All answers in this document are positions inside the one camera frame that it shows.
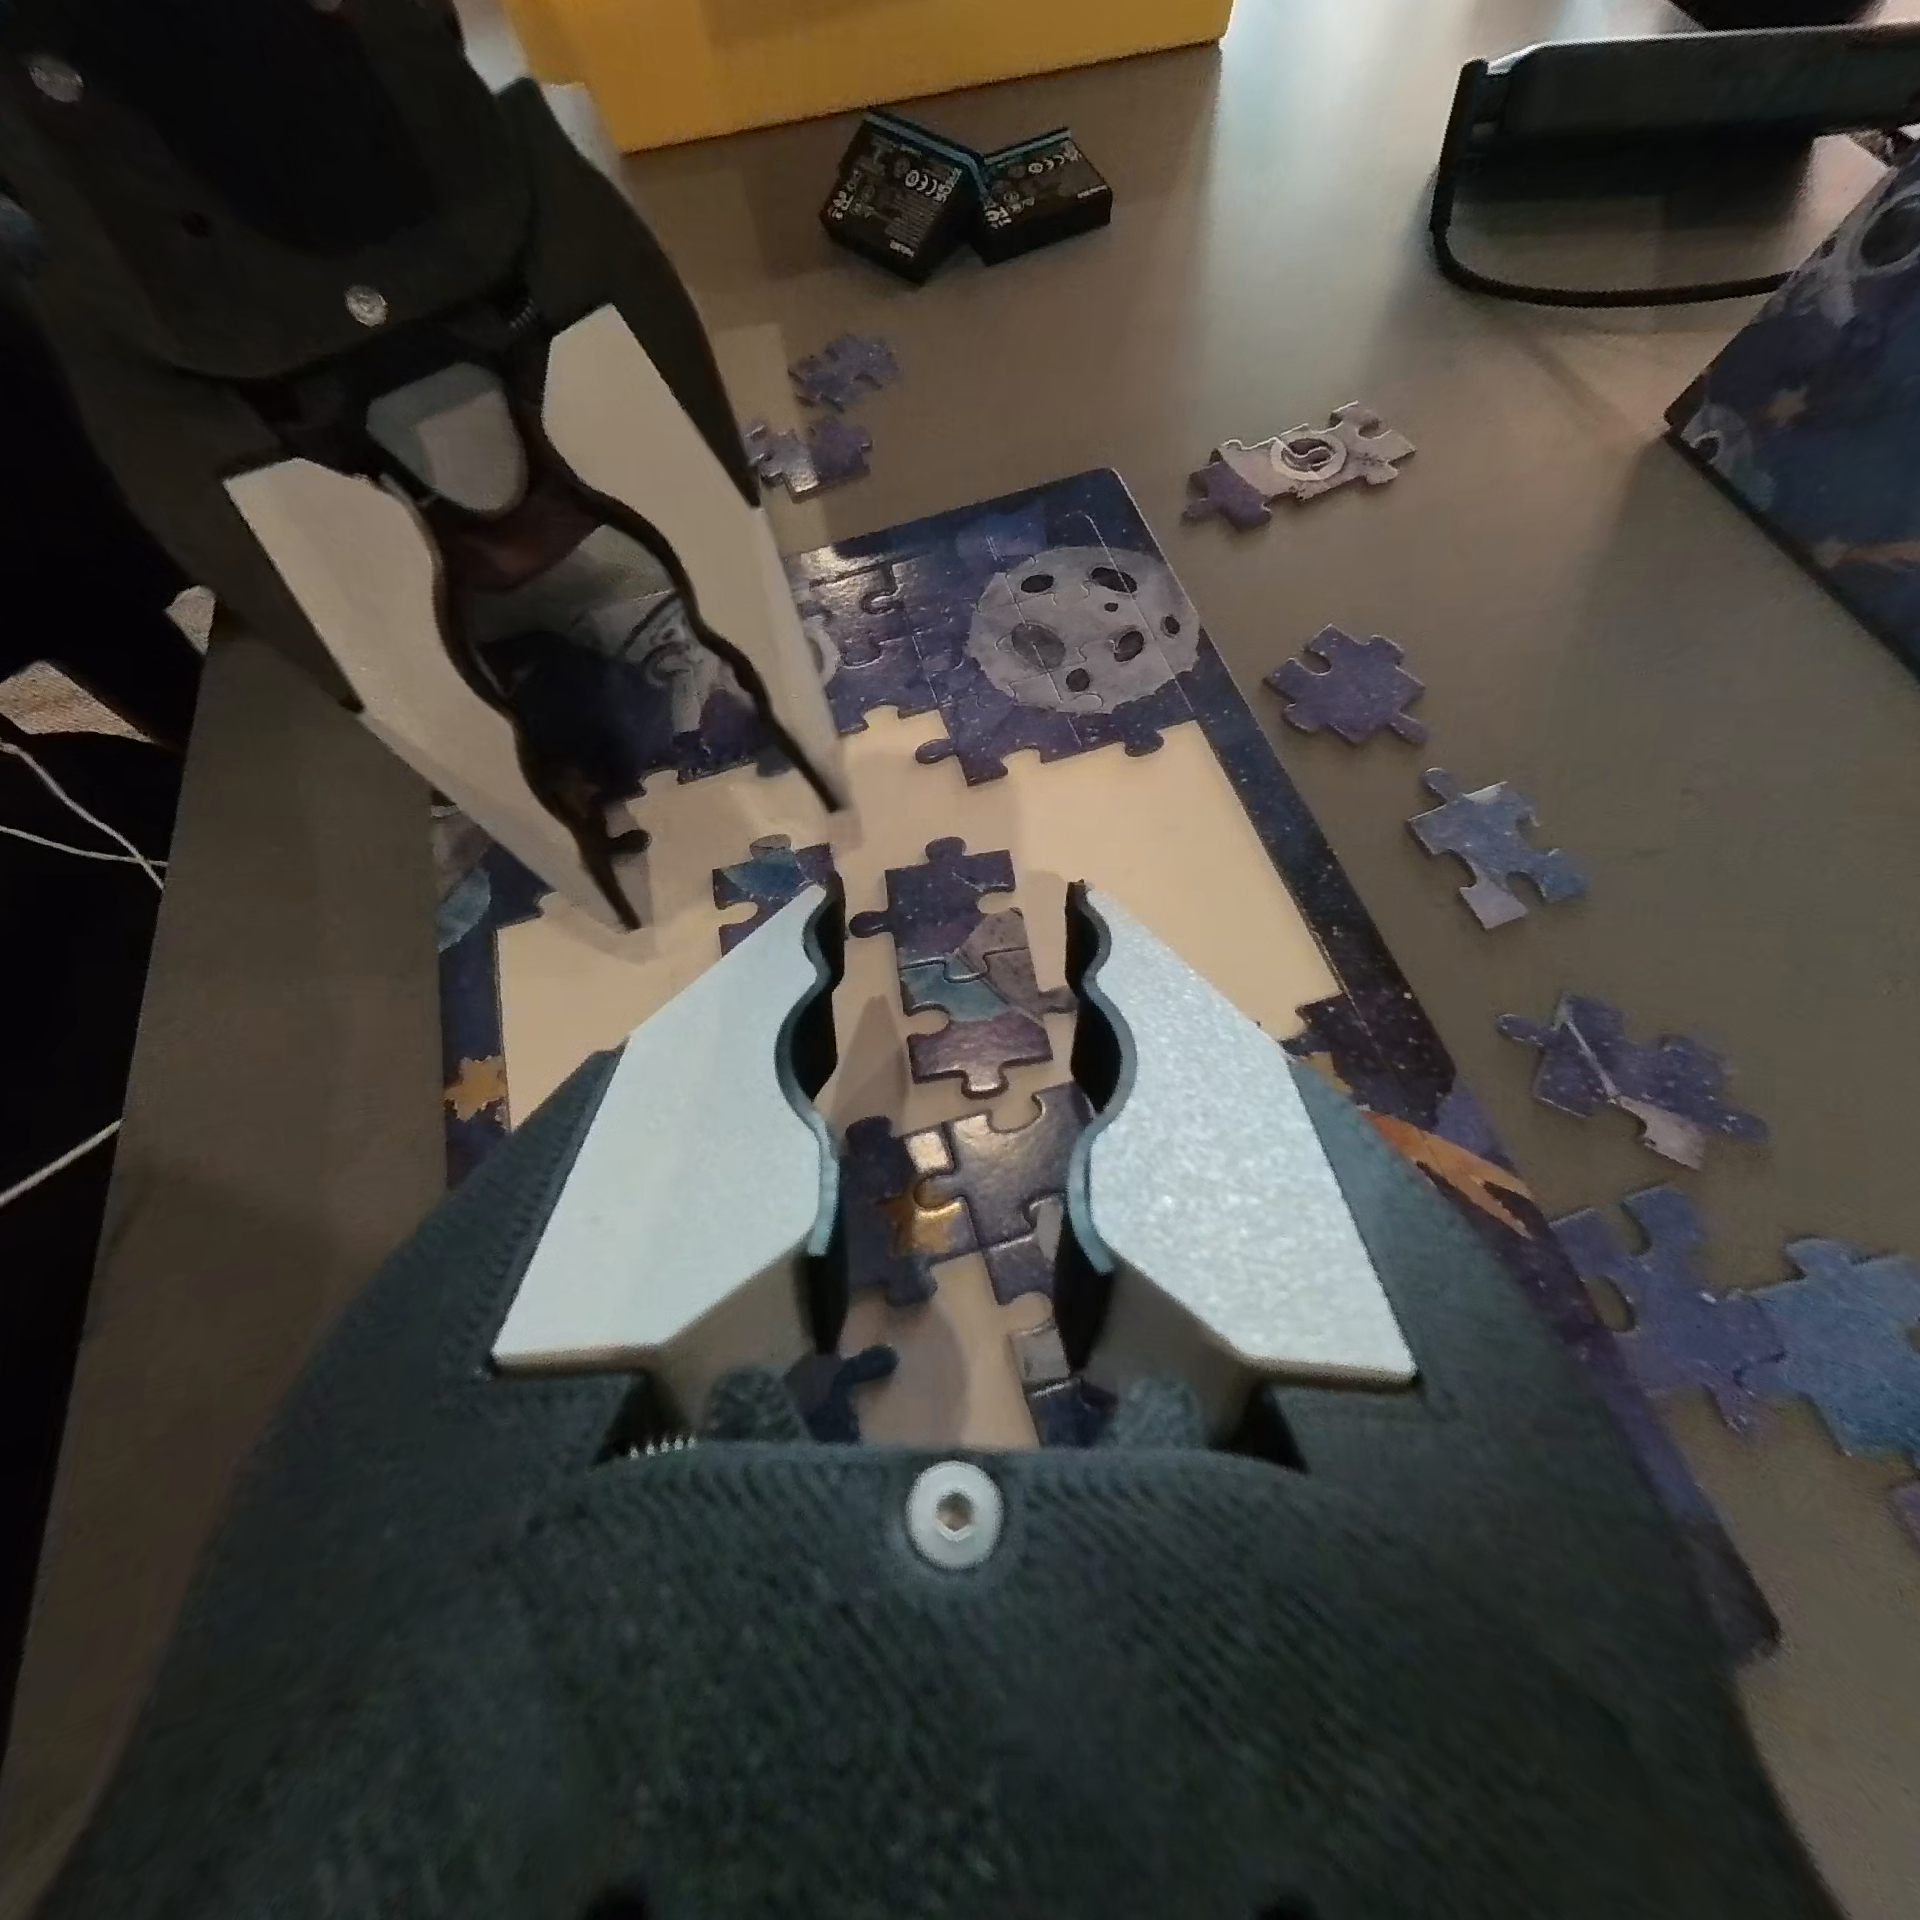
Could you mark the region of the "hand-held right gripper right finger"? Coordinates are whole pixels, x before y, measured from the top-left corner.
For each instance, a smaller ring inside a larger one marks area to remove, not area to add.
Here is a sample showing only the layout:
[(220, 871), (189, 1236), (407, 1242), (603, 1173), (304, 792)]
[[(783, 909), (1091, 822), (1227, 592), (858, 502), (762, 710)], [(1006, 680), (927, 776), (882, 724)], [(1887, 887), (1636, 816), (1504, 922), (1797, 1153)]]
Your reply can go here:
[(1054, 1324), (1096, 1388), (1408, 1388), (1416, 1362), (1285, 1046), (1116, 896), (1066, 897), (1076, 1021)]

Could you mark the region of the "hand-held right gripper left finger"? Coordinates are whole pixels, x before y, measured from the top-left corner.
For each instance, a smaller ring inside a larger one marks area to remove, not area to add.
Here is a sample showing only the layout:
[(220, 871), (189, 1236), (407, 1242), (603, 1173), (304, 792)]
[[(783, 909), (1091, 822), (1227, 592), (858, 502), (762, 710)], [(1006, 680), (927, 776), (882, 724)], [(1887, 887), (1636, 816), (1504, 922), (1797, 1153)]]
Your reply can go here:
[(781, 1373), (818, 1344), (846, 1301), (818, 1103), (846, 936), (844, 885), (815, 879), (630, 1030), (493, 1336), (499, 1372), (642, 1373), (695, 1418), (728, 1372)]

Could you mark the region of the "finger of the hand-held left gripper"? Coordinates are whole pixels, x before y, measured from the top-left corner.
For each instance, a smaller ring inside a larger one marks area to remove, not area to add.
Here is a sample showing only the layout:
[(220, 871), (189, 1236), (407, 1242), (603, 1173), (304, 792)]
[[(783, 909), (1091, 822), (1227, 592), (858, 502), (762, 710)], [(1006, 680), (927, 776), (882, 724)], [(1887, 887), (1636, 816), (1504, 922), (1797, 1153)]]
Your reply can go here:
[(541, 429), (603, 519), (667, 566), (691, 623), (731, 660), (781, 754), (828, 808), (848, 808), (839, 730), (772, 522), (612, 304), (547, 348)]
[(503, 695), (450, 621), (420, 509), (363, 476), (285, 458), (223, 480), (253, 541), (340, 669), (368, 730), (606, 928), (635, 928), (608, 848), (539, 789)]

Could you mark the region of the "blue teal puzzle piece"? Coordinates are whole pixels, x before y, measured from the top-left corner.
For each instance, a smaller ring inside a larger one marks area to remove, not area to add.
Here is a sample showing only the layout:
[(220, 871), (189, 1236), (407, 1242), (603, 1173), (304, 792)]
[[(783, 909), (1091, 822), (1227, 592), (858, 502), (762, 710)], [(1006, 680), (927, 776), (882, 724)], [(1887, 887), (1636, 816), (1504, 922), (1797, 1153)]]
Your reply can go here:
[(748, 918), (717, 928), (720, 953), (731, 953), (791, 897), (811, 885), (836, 879), (829, 844), (795, 845), (786, 832), (751, 838), (748, 855), (711, 871), (711, 902), (716, 909), (742, 908)]

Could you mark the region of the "joined planet puzzle pieces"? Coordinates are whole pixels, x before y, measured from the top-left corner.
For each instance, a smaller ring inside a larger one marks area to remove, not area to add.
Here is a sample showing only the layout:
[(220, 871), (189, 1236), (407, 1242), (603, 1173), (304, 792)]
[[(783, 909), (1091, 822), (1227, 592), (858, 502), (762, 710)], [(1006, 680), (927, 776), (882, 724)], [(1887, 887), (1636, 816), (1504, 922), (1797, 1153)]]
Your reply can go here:
[(903, 1041), (919, 1088), (948, 1080), (987, 1102), (1008, 1093), (1014, 1069), (1054, 1057), (1050, 1021), (1074, 1013), (1074, 994), (1039, 983), (1023, 912), (991, 902), (1014, 887), (1006, 848), (936, 836), (922, 858), (885, 871), (882, 908), (851, 918), (851, 936), (892, 943), (903, 1014), (941, 1020)]

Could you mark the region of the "space jigsaw puzzle board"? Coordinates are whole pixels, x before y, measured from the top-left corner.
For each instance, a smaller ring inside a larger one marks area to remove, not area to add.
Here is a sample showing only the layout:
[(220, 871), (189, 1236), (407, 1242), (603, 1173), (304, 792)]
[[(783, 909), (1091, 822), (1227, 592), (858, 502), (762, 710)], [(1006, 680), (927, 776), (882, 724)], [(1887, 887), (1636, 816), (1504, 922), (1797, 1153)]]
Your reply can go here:
[[(1166, 945), (1348, 1098), (1493, 1248), (1622, 1429), (1738, 1658), (1779, 1623), (1663, 1431), (1583, 1278), (1510, 1166), (1286, 776), (1116, 471), (1083, 471), (795, 556), (786, 577), (851, 746), (851, 812), (821, 814), (659, 565), (590, 535), (547, 576), (469, 593), (478, 655), (535, 745), (615, 801), (654, 805), (645, 928), (599, 928), (447, 812), (438, 908), (447, 1182), (506, 1142), (584, 1054), (616, 1046), (723, 957), (712, 868), (751, 838), (829, 844), (855, 912), (927, 841), (1006, 848), (1039, 983), (1067, 988), (1074, 879)], [(919, 1088), (886, 938), (848, 934), (839, 1159), (848, 1319), (788, 1378), (815, 1434), (1082, 1449), (1118, 1388), (1054, 1324), (1066, 1173), (1087, 1103), (1071, 1014), (1054, 1057), (987, 1102)]]

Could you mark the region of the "person's left hand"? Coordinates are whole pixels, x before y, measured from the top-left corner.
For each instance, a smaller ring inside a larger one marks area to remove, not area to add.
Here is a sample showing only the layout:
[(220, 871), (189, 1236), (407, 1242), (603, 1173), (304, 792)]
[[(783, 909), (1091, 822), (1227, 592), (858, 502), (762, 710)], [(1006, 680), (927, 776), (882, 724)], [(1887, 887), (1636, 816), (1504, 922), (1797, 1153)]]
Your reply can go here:
[(511, 512), (482, 516), (442, 501), (428, 521), (455, 592), (506, 593), (564, 561), (600, 519), (568, 496), (527, 494)]

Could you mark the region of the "yellow foam block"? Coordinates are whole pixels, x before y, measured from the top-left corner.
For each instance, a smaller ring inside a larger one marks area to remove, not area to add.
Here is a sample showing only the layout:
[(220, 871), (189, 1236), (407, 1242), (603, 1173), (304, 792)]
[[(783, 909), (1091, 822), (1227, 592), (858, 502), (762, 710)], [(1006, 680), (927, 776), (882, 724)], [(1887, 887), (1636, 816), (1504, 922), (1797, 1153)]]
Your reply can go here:
[(1221, 41), (1231, 2), (503, 2), (544, 81), (648, 152)]

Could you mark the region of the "row of puzzle pieces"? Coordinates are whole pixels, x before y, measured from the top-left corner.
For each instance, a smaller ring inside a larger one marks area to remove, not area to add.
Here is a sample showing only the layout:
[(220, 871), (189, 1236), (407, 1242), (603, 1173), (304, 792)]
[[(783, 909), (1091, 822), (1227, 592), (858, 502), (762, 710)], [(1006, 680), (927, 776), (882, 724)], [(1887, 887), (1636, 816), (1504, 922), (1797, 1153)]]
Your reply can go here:
[[(1189, 473), (1189, 521), (1226, 521), (1240, 532), (1267, 525), (1279, 498), (1299, 502), (1348, 485), (1386, 487), (1412, 454), (1412, 444), (1379, 410), (1348, 402), (1326, 422), (1301, 422), (1288, 431), (1244, 444), (1215, 444), (1207, 461)], [(1264, 676), (1285, 703), (1285, 717), (1304, 733), (1330, 730), (1357, 746), (1379, 733), (1423, 745), (1429, 728), (1412, 706), (1423, 682), (1408, 672), (1404, 648), (1383, 634), (1357, 637), (1336, 626), (1310, 634), (1299, 655)], [(1540, 902), (1558, 905), (1586, 893), (1582, 868), (1557, 848), (1530, 841), (1536, 816), (1523, 792), (1495, 781), (1480, 789), (1458, 784), (1431, 768), (1423, 789), (1436, 798), (1408, 832), (1438, 857), (1458, 858), (1472, 882), (1460, 902), (1484, 928), (1527, 916), (1527, 902), (1510, 882), (1523, 879)]]

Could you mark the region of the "illustrated animal puzzle box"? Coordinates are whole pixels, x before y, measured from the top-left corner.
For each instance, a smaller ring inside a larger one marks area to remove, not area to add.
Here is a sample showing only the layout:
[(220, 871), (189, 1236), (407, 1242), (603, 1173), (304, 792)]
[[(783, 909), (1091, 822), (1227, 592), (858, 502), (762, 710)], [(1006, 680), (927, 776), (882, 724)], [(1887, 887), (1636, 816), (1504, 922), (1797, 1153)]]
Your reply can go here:
[(1667, 439), (1917, 669), (1917, 149), (1667, 410)]

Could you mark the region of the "black power adapter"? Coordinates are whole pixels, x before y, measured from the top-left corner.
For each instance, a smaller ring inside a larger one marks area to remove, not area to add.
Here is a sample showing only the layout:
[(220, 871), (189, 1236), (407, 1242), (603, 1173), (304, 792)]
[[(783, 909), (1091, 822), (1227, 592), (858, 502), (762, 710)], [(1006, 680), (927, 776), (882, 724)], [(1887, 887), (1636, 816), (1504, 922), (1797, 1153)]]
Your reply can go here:
[(1915, 106), (1915, 23), (1536, 41), (1462, 66), (1439, 176), (1533, 150), (1886, 132)]

